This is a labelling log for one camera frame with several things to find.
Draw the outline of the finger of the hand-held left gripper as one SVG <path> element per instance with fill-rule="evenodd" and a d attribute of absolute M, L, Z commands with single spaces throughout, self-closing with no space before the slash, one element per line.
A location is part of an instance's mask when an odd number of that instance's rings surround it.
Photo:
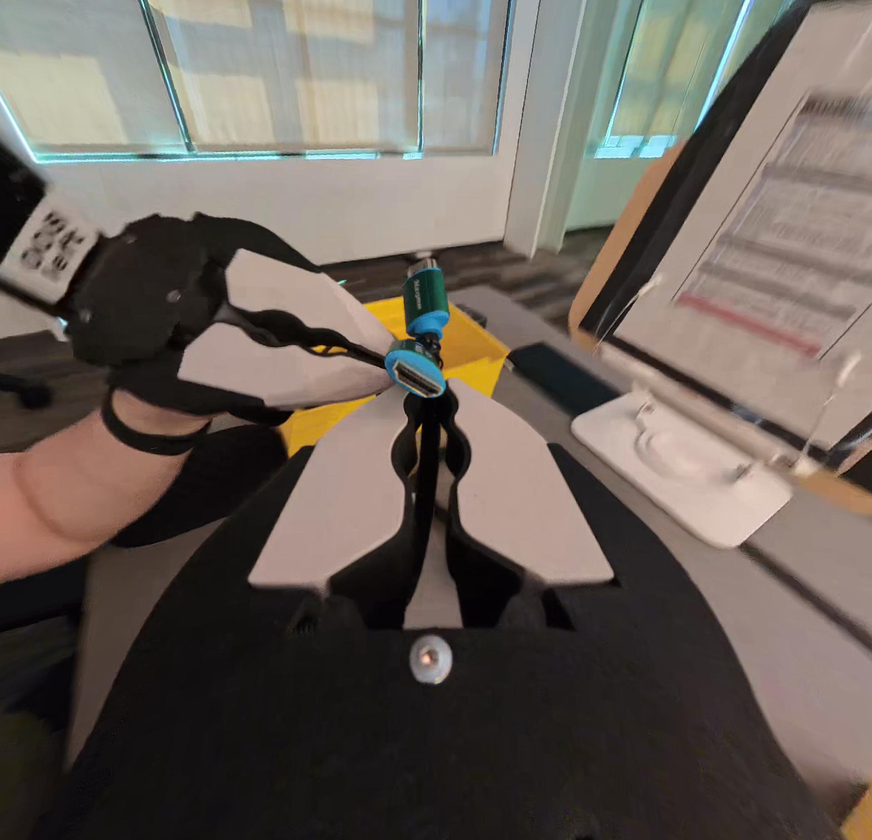
<path fill-rule="evenodd" d="M 299 410 L 365 399 L 393 388 L 383 366 L 369 365 L 333 346 L 326 355 L 300 346 L 267 346 L 241 328 L 211 326 L 184 351 L 178 378 Z"/>
<path fill-rule="evenodd" d="M 395 341 L 366 306 L 319 269 L 240 250 L 224 271 L 224 283 L 230 314 L 267 346 L 383 360 Z"/>

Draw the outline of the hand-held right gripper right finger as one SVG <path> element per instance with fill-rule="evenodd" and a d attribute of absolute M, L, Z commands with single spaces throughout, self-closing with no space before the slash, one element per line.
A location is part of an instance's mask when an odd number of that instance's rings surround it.
<path fill-rule="evenodd" d="M 463 380 L 443 397 L 446 562 L 464 628 L 496 628 L 520 596 L 609 584 L 614 571 L 549 443 Z"/>

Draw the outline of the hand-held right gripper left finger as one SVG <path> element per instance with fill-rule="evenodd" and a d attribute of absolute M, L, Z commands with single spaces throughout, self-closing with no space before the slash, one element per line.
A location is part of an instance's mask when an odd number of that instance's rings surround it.
<path fill-rule="evenodd" d="M 323 435 L 248 574 L 260 589 L 349 599 L 371 628 L 401 628 L 423 560 L 416 406 L 389 390 Z"/>

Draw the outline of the black hdmi cable green plugs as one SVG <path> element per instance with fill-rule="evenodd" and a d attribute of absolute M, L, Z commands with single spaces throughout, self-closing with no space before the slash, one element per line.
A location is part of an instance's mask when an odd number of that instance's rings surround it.
<path fill-rule="evenodd" d="M 442 269 L 432 253 L 420 252 L 406 269 L 402 286 L 406 337 L 385 357 L 388 376 L 408 393 L 425 400 L 446 391 L 441 354 L 451 313 Z M 418 571 L 423 569 L 435 507 L 441 425 L 439 407 L 424 405 L 420 418 L 420 457 L 415 488 L 414 548 Z"/>

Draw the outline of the person's left forearm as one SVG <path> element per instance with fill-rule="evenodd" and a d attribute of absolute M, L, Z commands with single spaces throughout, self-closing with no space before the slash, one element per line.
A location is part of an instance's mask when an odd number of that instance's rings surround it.
<path fill-rule="evenodd" d="M 41 573 L 63 561 L 59 541 L 19 484 L 18 454 L 1 455 L 1 582 Z"/>

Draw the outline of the person's left hand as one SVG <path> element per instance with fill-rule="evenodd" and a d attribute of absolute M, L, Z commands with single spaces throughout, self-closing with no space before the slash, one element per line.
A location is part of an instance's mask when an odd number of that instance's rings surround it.
<path fill-rule="evenodd" d="M 147 512 L 209 423 L 116 391 L 99 411 L 29 450 L 18 480 L 45 533 L 34 559 L 42 568 L 72 561 Z"/>

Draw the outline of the dark blue flat case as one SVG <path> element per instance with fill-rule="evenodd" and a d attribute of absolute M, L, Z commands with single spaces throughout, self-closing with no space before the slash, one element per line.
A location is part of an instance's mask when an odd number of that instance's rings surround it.
<path fill-rule="evenodd" d="M 546 342 L 515 348 L 509 352 L 507 361 L 571 420 L 621 396 Z"/>

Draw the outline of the white stand base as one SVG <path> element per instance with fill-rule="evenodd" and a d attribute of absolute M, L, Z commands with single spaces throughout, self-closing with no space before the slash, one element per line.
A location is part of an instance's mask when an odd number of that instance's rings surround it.
<path fill-rule="evenodd" d="M 578 415 L 572 435 L 701 541 L 734 549 L 793 497 L 767 464 L 640 392 Z"/>

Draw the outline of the window with blinds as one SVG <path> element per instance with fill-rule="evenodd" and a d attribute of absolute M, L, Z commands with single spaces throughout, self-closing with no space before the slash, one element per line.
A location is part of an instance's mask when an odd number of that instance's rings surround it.
<path fill-rule="evenodd" d="M 512 0 L 1 0 L 41 164 L 491 155 Z"/>
<path fill-rule="evenodd" d="M 611 40 L 585 157 L 660 158 L 689 137 L 795 0 L 629 0 Z"/>

